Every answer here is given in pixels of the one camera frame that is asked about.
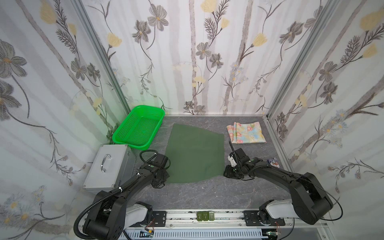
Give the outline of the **floral pastel skirt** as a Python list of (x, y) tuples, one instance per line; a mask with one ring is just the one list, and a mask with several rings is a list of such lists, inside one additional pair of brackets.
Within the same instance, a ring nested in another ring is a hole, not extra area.
[(241, 124), (234, 122), (227, 126), (227, 131), (232, 144), (266, 143), (259, 122)]

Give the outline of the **dark green skirt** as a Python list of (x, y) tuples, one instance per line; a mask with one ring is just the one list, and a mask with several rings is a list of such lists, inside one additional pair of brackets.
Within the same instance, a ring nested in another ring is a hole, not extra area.
[(225, 169), (224, 140), (223, 134), (174, 124), (166, 148), (171, 162), (167, 182), (195, 183), (221, 176)]

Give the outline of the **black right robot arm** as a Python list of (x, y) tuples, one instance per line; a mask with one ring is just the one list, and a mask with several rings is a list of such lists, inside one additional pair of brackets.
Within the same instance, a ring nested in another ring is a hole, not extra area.
[(228, 160), (231, 164), (226, 166), (224, 177), (242, 181), (246, 181), (246, 177), (249, 181), (261, 178), (290, 194), (287, 200), (269, 200), (259, 207), (257, 219), (264, 225), (280, 218), (299, 218), (314, 225), (334, 206), (330, 195), (313, 174), (292, 173), (262, 159), (251, 159), (241, 148), (233, 150)]

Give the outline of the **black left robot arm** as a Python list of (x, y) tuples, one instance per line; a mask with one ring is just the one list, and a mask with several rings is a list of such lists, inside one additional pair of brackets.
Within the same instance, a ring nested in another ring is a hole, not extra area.
[(148, 185), (162, 188), (170, 166), (168, 157), (155, 152), (128, 181), (110, 192), (99, 192), (75, 220), (75, 235), (84, 240), (117, 240), (125, 229), (129, 200)]

